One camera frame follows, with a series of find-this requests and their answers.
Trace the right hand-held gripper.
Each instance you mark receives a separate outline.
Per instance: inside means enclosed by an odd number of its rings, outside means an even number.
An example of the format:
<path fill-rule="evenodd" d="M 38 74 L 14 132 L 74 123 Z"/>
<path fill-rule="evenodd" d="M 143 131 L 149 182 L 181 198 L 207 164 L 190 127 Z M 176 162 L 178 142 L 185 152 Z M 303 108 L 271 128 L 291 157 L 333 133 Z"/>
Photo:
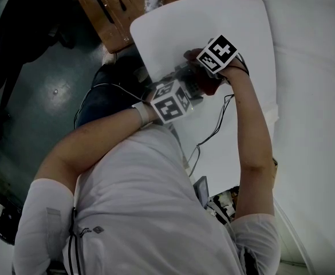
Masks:
<path fill-rule="evenodd" d="M 238 54 L 237 48 L 223 35 L 212 39 L 196 60 L 210 73 L 217 74 Z"/>

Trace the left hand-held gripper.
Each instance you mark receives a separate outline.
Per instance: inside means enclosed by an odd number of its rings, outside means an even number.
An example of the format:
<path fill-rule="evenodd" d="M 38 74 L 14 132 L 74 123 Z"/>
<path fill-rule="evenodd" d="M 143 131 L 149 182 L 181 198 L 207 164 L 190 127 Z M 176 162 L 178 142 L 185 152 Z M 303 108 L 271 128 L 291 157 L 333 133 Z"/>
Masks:
<path fill-rule="evenodd" d="M 179 80 L 159 85 L 151 105 L 164 124 L 181 119 L 192 112 L 192 104 Z"/>

